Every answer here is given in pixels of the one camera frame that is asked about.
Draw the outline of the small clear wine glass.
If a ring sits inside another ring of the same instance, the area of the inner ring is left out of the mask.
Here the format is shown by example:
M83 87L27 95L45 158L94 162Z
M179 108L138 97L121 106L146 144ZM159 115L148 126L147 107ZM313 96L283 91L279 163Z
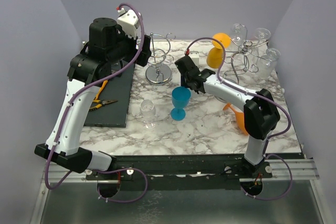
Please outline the small clear wine glass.
M271 38L271 32L266 28L257 28L254 31L254 37L257 39L255 47L266 44Z

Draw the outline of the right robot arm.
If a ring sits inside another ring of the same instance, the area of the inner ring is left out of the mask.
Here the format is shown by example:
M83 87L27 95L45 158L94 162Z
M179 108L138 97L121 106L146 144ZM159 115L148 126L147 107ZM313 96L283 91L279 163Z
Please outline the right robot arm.
M212 95L225 103L230 103L243 111L244 125L249 135L242 173L249 178L260 172L264 160L266 138L276 128L280 114L271 93L266 89L255 91L221 79L210 69L202 71L190 56L186 55L175 62L181 75L181 86L196 93Z

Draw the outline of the tall clear flute glass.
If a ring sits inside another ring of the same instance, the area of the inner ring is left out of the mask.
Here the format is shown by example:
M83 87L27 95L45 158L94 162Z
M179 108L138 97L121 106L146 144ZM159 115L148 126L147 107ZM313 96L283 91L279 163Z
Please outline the tall clear flute glass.
M247 39L247 28L242 24L233 24L229 33L229 37L232 41L232 48L234 50L242 46Z

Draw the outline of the clear ribbed wine glass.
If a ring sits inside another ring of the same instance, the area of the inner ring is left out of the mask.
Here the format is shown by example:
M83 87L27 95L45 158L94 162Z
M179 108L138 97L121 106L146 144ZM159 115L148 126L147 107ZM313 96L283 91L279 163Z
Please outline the clear ribbed wine glass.
M275 69L280 55L280 51L276 48L266 49L265 53L260 56L256 62L256 66L258 68L257 76L263 79L268 78Z

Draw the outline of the yellow plastic goblet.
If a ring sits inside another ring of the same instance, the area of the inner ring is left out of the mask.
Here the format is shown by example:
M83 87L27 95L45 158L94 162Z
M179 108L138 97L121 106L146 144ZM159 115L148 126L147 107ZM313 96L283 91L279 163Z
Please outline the yellow plastic goblet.
M230 37L225 33L217 33L213 38L221 42L225 49L231 44ZM209 51L206 63L210 68L218 69L223 60L223 49L218 42L212 41L212 44L214 47Z

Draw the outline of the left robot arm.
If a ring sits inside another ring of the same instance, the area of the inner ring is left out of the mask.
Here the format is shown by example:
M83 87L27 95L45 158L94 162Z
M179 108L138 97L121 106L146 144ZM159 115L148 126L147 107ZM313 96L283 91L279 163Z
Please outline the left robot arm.
M141 35L137 45L137 29L143 28L135 14L96 18L89 26L89 40L80 54L72 58L68 71L67 90L60 114L45 143L34 153L72 172L98 170L104 179L116 175L114 157L79 146L80 134L102 82L113 78L111 66L119 61L145 66L150 56L150 38Z

